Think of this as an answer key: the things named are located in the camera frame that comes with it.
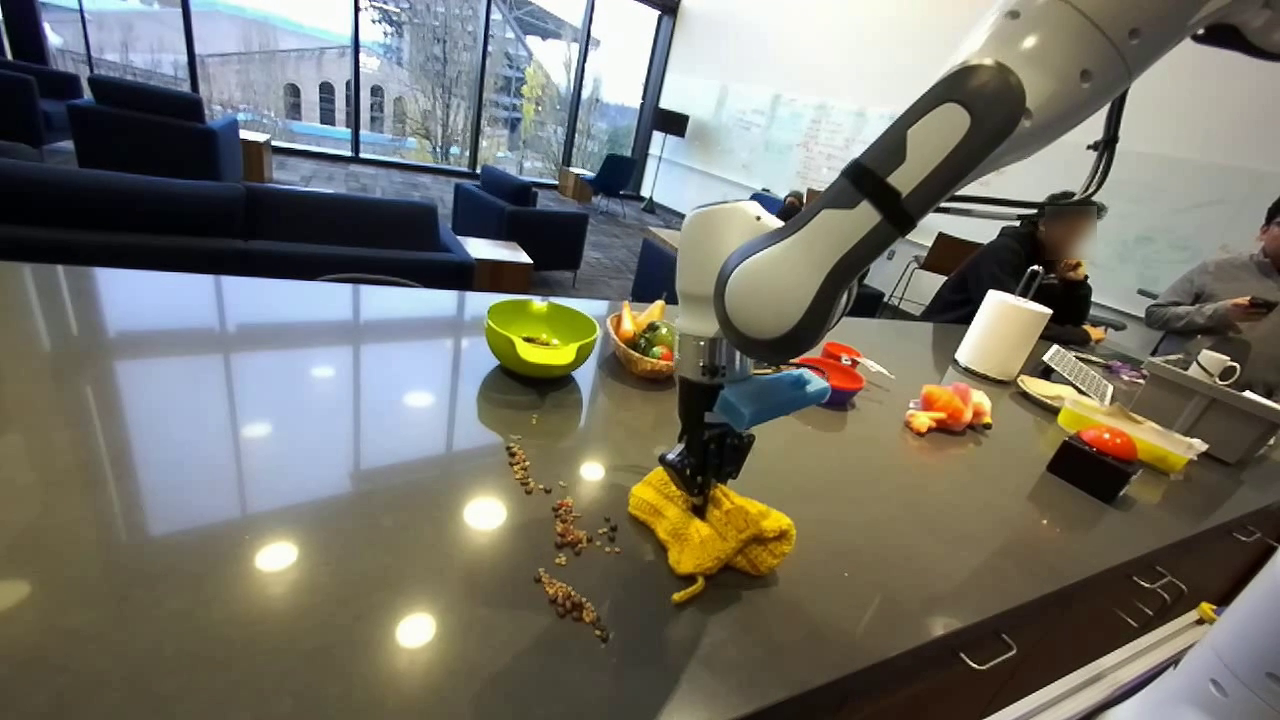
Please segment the black container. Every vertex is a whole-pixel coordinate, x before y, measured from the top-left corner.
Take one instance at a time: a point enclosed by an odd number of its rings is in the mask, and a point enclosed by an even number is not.
[[[1130,481],[1137,464],[1099,457],[1078,437],[1070,437],[1050,453],[1046,474],[1076,486],[1078,494],[1086,494],[1102,505],[1115,505],[1115,497]]]

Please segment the reflective counter surface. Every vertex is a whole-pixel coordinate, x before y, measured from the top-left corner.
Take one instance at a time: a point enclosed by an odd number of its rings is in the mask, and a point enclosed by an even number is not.
[[[995,386],[991,433],[919,439],[904,408],[961,338],[861,322],[836,338],[899,382],[764,424],[737,486],[795,518],[795,555],[671,607],[625,501],[677,393],[609,350],[514,386],[493,301],[0,263],[0,718],[733,718],[1280,501],[1277,459],[1199,459],[1108,508],[1044,474],[1064,437]],[[505,437],[619,554],[554,567]]]

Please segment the person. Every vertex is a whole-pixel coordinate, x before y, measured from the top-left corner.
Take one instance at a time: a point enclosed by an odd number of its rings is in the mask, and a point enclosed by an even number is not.
[[[989,290],[1014,294],[1027,268],[1046,268],[1034,304],[1050,310],[1044,324],[1044,339],[1050,344],[1099,344],[1108,331],[1086,324],[1091,285],[1085,261],[1031,261],[1031,221],[1001,230],[991,243],[982,243],[955,278],[935,290],[928,310],[919,313],[931,324],[972,324]]]
[[[1166,294],[1144,310],[1146,330],[1166,331],[1158,354],[1215,350],[1241,359],[1242,386],[1280,389],[1280,198],[1263,211],[1257,249],[1212,258],[1187,268]]]

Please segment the couch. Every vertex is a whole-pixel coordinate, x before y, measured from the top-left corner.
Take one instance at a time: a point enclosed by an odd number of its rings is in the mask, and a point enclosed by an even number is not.
[[[577,274],[589,249],[589,211],[549,205],[534,183],[482,166],[474,183],[451,188],[451,233],[514,242],[533,268]]]
[[[203,122],[203,101],[157,86],[89,76],[68,103],[80,169],[244,182],[239,122]]]
[[[430,205],[0,160],[0,258],[470,290]]]

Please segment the white roll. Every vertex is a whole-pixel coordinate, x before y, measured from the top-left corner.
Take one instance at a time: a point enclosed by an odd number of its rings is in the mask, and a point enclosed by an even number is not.
[[[991,382],[1020,377],[1046,318],[1050,310],[991,290],[955,350],[955,363]]]

